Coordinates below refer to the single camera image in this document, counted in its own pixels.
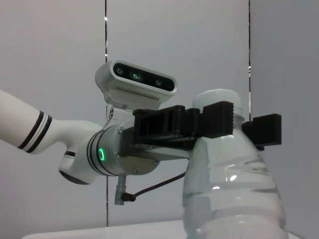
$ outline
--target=black cable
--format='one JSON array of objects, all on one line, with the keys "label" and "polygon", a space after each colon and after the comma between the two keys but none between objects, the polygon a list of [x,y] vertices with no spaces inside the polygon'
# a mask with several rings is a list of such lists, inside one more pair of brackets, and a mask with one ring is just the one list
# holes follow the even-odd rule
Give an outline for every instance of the black cable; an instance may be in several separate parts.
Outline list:
[{"label": "black cable", "polygon": [[134,201],[136,200],[136,197],[138,197],[139,195],[142,195],[142,194],[144,194],[144,193],[147,193],[147,192],[149,192],[149,191],[152,191],[152,190],[154,190],[154,189],[156,189],[156,188],[160,188],[160,187],[162,187],[162,186],[164,186],[164,185],[166,185],[166,184],[172,183],[172,182],[174,182],[174,181],[176,181],[176,180],[178,180],[178,179],[181,179],[181,178],[184,177],[184,176],[185,176],[185,173],[182,173],[182,174],[180,174],[180,175],[178,175],[178,176],[176,176],[176,177],[173,177],[173,178],[171,178],[171,179],[168,179],[168,180],[166,180],[166,181],[164,181],[164,182],[158,183],[158,184],[156,184],[156,185],[154,185],[154,186],[151,186],[151,187],[149,187],[149,188],[145,188],[145,189],[143,189],[143,190],[141,190],[141,191],[139,191],[139,192],[137,192],[137,193],[135,193],[135,194],[123,193],[123,194],[121,195],[121,200],[122,200],[123,202],[134,202]]}]

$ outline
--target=white wall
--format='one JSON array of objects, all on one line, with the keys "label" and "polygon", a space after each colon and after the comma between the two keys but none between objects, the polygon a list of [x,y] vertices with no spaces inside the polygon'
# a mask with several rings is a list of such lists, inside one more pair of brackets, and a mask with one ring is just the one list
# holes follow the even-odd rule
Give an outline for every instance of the white wall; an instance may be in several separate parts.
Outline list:
[{"label": "white wall", "polygon": [[319,234],[318,12],[318,0],[251,0],[252,116],[282,115],[283,144],[263,155],[287,228],[307,239]]},{"label": "white wall", "polygon": [[[248,0],[108,0],[108,58],[123,59],[174,76],[178,92],[163,104],[191,107],[206,90],[236,90],[246,119],[248,88]],[[149,175],[131,176],[134,193],[185,171],[187,160],[162,162]],[[117,179],[110,178],[110,225],[181,219],[179,180],[114,206]]]},{"label": "white wall", "polygon": [[[1,0],[0,88],[57,119],[105,121],[95,71],[105,62],[104,0]],[[0,142],[0,238],[106,225],[106,180],[75,185],[65,151]]]}]

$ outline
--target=white table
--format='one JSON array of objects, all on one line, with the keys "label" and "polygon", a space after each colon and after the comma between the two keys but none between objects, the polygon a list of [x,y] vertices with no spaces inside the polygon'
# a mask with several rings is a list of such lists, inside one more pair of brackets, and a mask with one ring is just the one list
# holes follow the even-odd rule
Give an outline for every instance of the white table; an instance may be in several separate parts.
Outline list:
[{"label": "white table", "polygon": [[[183,221],[145,223],[56,233],[41,233],[22,239],[185,239]],[[289,239],[300,239],[292,234]]]}]

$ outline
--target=transparent plastic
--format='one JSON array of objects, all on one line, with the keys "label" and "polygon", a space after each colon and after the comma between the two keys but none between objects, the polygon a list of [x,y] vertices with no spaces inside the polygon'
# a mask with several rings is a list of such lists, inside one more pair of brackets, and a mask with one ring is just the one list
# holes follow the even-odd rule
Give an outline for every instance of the transparent plastic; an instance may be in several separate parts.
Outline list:
[{"label": "transparent plastic", "polygon": [[233,135],[197,140],[183,190],[188,239],[288,239],[276,184],[242,121]]}]

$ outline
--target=camera vent grille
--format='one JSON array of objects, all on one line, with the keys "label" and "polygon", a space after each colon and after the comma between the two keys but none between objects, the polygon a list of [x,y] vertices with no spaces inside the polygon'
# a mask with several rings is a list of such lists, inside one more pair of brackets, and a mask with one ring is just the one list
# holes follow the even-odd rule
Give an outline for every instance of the camera vent grille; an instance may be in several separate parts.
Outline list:
[{"label": "camera vent grille", "polygon": [[149,98],[151,100],[155,100],[155,101],[158,101],[160,99],[157,96],[145,94],[143,92],[131,90],[131,89],[128,89],[128,88],[125,88],[125,87],[121,87],[121,86],[118,86],[116,89],[119,90],[119,91],[125,91],[127,93],[131,93],[131,94],[134,94],[134,95],[143,96],[143,97]]}]

